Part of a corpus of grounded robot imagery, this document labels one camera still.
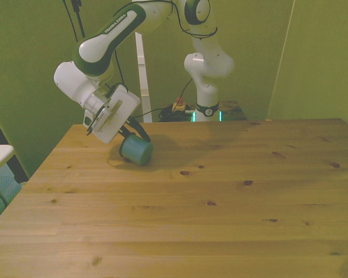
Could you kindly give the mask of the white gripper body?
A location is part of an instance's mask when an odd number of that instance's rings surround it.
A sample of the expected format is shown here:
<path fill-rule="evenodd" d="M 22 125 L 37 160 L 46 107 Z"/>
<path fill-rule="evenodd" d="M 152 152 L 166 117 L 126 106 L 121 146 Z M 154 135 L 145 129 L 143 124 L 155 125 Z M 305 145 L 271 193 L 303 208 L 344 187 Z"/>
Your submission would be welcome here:
<path fill-rule="evenodd" d="M 140 98 L 123 85 L 118 85 L 101 111 L 96 114 L 93 134 L 102 142 L 110 143 L 139 104 Z"/>

